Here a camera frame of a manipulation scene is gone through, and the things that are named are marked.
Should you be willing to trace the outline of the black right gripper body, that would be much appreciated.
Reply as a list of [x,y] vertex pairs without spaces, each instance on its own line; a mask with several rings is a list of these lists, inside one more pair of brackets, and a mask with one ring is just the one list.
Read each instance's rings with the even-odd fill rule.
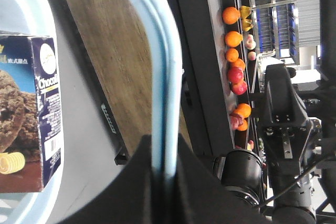
[[318,159],[313,149],[319,130],[283,64],[265,70],[259,126],[269,183],[277,197],[274,202],[310,203],[312,186],[307,171]]

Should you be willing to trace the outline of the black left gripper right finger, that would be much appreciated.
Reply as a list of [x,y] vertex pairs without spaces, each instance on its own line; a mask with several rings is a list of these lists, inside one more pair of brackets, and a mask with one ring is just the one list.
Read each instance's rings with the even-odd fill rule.
[[194,155],[181,134],[175,185],[173,223],[271,223],[227,191]]

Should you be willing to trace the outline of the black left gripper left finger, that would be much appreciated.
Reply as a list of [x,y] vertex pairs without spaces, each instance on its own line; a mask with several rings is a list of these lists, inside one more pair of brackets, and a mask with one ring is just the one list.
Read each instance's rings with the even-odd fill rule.
[[115,180],[61,223],[153,223],[150,161],[151,136],[144,135]]

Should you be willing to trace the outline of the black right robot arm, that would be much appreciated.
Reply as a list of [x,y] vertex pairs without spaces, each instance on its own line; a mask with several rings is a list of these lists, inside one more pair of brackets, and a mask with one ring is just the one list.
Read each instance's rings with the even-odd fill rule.
[[311,174],[322,171],[327,202],[335,204],[335,139],[321,138],[283,64],[270,65],[260,106],[264,161],[244,148],[224,156],[216,178],[179,142],[178,207],[181,223],[324,223],[311,205]]

